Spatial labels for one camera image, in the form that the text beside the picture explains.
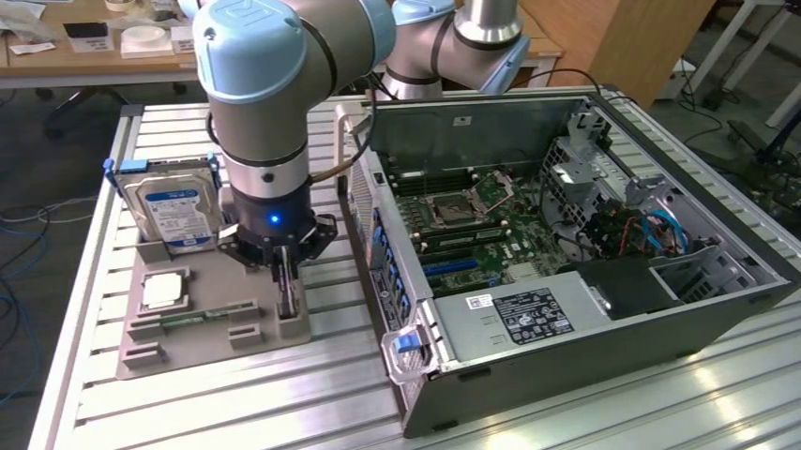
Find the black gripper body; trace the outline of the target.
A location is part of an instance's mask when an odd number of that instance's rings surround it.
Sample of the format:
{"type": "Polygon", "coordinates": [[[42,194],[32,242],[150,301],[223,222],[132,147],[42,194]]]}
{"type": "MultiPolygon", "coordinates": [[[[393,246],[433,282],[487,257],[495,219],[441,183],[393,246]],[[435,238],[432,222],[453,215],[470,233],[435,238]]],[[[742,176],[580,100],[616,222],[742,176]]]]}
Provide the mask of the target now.
{"type": "Polygon", "coordinates": [[[239,225],[237,238],[243,242],[243,255],[251,263],[269,266],[275,250],[287,247],[291,258],[304,261],[311,255],[311,244],[301,240],[316,226],[311,209],[311,190],[300,186],[277,198],[256,198],[231,189],[239,225]]]}

